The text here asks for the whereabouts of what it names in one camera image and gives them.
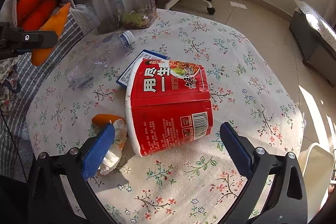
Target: white trash bin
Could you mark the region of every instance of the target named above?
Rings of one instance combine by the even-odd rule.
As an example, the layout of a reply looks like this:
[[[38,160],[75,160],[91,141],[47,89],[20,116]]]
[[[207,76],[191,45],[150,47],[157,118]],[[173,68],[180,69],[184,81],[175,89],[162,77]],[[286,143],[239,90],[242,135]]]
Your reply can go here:
[[[307,192],[308,222],[320,210],[322,199],[330,183],[334,168],[334,155],[318,143],[312,143],[300,152],[298,162]]]

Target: transparent plastic bottle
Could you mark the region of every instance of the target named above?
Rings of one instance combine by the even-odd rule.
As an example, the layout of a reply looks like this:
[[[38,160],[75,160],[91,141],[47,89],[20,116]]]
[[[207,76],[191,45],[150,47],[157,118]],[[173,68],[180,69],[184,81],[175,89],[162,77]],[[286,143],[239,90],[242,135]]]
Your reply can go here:
[[[117,62],[127,53],[127,47],[134,42],[134,36],[130,31],[117,35],[112,34],[71,63],[65,70],[65,76],[69,84],[74,88],[81,88],[90,82],[95,75],[102,73],[106,67]]]

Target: tile floor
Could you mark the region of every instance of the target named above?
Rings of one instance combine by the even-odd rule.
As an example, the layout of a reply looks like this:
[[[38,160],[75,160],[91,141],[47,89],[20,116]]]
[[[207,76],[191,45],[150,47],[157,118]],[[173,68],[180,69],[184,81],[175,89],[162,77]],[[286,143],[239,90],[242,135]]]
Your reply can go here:
[[[230,1],[245,4],[247,10],[231,6]],[[215,20],[243,33],[271,67],[301,113],[304,113],[307,126],[301,150],[325,138],[332,152],[336,148],[332,144],[331,133],[335,130],[333,123],[336,124],[336,88],[331,88],[318,73],[303,65],[300,48],[288,29],[289,22],[245,0],[213,0],[212,5],[216,9],[214,15],[209,15],[203,4],[197,5],[189,0],[180,0],[172,10]],[[299,86],[312,95],[319,113],[310,113],[308,105],[314,102],[310,100],[307,105]],[[327,116],[332,121],[331,128]]]

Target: tablecloth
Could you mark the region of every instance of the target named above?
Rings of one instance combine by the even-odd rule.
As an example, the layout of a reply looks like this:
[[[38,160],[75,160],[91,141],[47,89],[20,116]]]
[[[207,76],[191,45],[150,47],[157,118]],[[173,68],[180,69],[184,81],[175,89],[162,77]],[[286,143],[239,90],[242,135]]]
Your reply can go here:
[[[246,179],[237,172],[219,137],[228,121],[239,135],[268,153],[298,155],[303,137],[299,109],[249,40],[237,30],[194,15],[158,10],[145,30],[132,30],[121,62],[113,64],[81,90],[73,89],[64,71],[90,44],[107,35],[93,31],[53,70],[36,94],[26,119],[37,157],[66,153],[99,132],[91,123],[98,113],[125,116],[125,90],[115,83],[143,50],[172,60],[204,66],[214,126],[211,134],[189,144],[146,157],[134,156],[127,141],[115,170],[89,179],[101,203],[120,223],[216,223],[239,195]],[[62,178],[74,211],[83,216],[66,178]],[[269,178],[254,214],[262,209]]]

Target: instant noodle cup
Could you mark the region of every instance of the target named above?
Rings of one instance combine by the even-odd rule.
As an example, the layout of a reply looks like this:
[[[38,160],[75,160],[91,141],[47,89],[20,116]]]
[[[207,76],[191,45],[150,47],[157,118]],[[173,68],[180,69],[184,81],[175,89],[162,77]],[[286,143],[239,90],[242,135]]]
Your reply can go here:
[[[125,99],[128,136],[146,156],[210,134],[209,86],[201,65],[138,59]]]

